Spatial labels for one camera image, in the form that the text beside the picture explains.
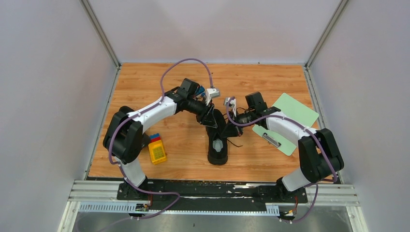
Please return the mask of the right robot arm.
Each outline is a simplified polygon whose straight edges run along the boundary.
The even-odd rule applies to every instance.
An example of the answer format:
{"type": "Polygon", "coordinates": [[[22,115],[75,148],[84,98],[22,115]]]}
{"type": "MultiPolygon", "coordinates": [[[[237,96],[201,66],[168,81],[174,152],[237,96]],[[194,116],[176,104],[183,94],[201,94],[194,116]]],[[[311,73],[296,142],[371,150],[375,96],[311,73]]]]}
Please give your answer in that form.
{"type": "Polygon", "coordinates": [[[258,125],[280,134],[298,148],[299,168],[278,180],[280,185],[276,195],[279,200],[288,202],[296,190],[321,181],[337,182],[337,172],[344,168],[344,161],[329,129],[314,129],[292,119],[277,107],[268,107],[260,92],[245,98],[248,108],[244,113],[237,112],[235,97],[225,99],[228,126],[240,131],[258,125]]]}

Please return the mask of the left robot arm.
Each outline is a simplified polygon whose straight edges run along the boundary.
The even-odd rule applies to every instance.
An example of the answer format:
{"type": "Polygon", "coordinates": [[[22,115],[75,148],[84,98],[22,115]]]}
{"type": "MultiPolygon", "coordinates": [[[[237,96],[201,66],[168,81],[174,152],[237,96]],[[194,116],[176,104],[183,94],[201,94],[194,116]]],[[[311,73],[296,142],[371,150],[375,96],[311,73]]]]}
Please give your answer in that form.
{"type": "Polygon", "coordinates": [[[179,87],[165,92],[152,104],[133,111],[127,106],[116,112],[109,124],[103,146],[109,152],[109,160],[117,164],[125,180],[131,185],[130,194],[137,200],[144,199],[148,194],[148,186],[142,171],[138,155],[149,138],[145,132],[161,120],[173,116],[181,111],[195,114],[199,124],[210,128],[217,128],[212,99],[220,96],[217,88],[205,89],[204,100],[196,97],[200,85],[185,78],[179,87]]]}

